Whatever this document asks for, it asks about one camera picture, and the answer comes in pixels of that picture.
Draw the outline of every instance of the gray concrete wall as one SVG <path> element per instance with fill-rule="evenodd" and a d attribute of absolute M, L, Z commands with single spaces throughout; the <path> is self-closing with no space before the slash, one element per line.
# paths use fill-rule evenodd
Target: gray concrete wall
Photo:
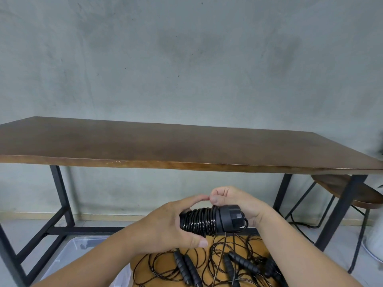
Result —
<path fill-rule="evenodd" d="M 0 0 L 0 123 L 43 115 L 306 130 L 378 157 L 382 8 L 383 0 Z M 271 204 L 282 179 L 63 172 L 82 213 L 146 214 L 226 184 Z M 294 176 L 282 210 L 310 184 Z M 0 164 L 1 211 L 55 212 L 53 190 L 48 166 Z M 318 216 L 329 199 L 316 187 L 298 212 Z"/>

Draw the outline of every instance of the stool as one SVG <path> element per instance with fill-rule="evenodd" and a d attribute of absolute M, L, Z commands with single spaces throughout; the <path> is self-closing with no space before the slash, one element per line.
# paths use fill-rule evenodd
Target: stool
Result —
<path fill-rule="evenodd" d="M 302 225 L 302 226 L 305 226 L 305 227 L 308 227 L 308 228 L 319 228 L 322 225 L 322 222 L 323 222 L 324 218 L 326 217 L 326 215 L 327 215 L 327 213 L 328 213 L 328 211 L 329 211 L 329 209 L 330 209 L 330 207 L 331 207 L 335 197 L 337 197 L 337 198 L 341 197 L 345 187 L 347 186 L 347 183 L 351 179 L 351 176 L 349 176 L 349 175 L 333 175 L 333 174 L 329 174 L 329 175 L 311 175 L 311 178 L 313 178 L 313 180 L 314 180 L 313 184 L 311 184 L 309 189 L 298 200 L 298 202 L 291 209 L 291 211 L 285 216 L 285 219 L 290 217 L 291 220 L 292 220 L 290 222 L 290 224 L 294 225 L 298 229 L 298 231 L 301 234 L 304 235 L 304 237 L 306 239 L 308 239 L 310 242 L 312 242 L 314 244 L 314 242 L 311 241 L 302 232 L 302 230 L 298 227 L 298 225 Z M 302 223 L 302 222 L 295 222 L 294 218 L 293 218 L 294 210 L 304 200 L 304 198 L 309 194 L 309 192 L 313 189 L 313 187 L 317 183 L 320 186 L 322 186 L 324 189 L 326 189 L 329 193 L 331 193 L 333 195 L 333 197 L 331 198 L 330 202 L 328 203 L 328 205 L 326 207 L 326 210 L 324 211 L 323 216 L 321 217 L 318 225 L 313 226 L 313 225 L 308 225 L 308 224 Z M 356 250 L 355 250 L 355 253 L 354 253 L 354 257 L 352 259 L 352 264 L 351 264 L 350 269 L 348 270 L 349 274 L 351 274 L 351 272 L 354 270 L 355 263 L 356 263 L 357 258 L 358 258 L 360 245 L 361 245 L 361 242 L 362 242 L 362 239 L 363 239 L 363 236 L 364 236 L 364 232 L 366 230 L 366 224 L 367 224 L 367 220 L 368 220 L 368 215 L 370 214 L 370 209 L 380 208 L 381 206 L 383 206 L 383 195 L 380 194 L 379 192 L 377 192 L 375 189 L 371 188 L 370 186 L 364 184 L 364 183 L 359 184 L 357 186 L 357 191 L 356 191 L 356 194 L 355 194 L 355 198 L 352 201 L 351 206 L 354 209 L 356 209 L 359 213 L 364 215 L 364 218 L 363 218 L 363 223 L 362 223 L 360 234 L 359 234 L 359 238 L 358 238 L 357 247 L 356 247 Z M 366 212 L 364 213 L 364 212 L 360 211 L 359 209 L 357 209 L 357 207 L 364 208 L 366 210 Z"/>

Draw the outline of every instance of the person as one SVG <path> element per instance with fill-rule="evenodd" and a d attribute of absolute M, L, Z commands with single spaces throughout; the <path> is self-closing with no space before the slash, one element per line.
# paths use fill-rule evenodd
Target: person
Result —
<path fill-rule="evenodd" d="M 192 196 L 157 208 L 34 287 L 108 287 L 134 256 L 207 247 L 208 241 L 202 236 L 181 230 L 179 218 L 181 212 L 207 200 L 216 206 L 240 206 L 249 226 L 258 229 L 290 287 L 361 287 L 272 207 L 232 186 L 215 188 L 210 196 Z"/>

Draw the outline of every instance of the clear plastic bin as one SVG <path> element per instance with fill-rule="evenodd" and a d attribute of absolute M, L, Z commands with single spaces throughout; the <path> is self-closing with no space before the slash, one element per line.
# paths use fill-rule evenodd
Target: clear plastic bin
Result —
<path fill-rule="evenodd" d="M 52 265 L 48 268 L 41 280 L 65 267 L 69 263 L 89 252 L 98 244 L 105 241 L 108 236 L 79 236 L 71 239 L 62 249 Z M 125 266 L 112 282 L 110 287 L 128 287 L 131 277 L 130 264 Z"/>

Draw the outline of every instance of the baseboard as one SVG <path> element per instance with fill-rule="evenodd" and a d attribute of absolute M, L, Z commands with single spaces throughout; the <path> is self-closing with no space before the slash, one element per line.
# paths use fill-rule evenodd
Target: baseboard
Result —
<path fill-rule="evenodd" d="M 49 220 L 54 213 L 49 212 L 0 212 L 0 220 Z M 100 221 L 120 221 L 120 222 L 136 222 L 142 219 L 143 215 L 107 215 L 82 213 L 73 214 L 75 220 L 100 220 Z M 296 222 L 305 222 L 310 225 L 318 224 L 317 218 L 294 218 Z M 363 220 L 357 218 L 344 218 L 341 225 L 361 226 Z M 367 225 L 372 226 L 373 220 L 368 220 Z"/>

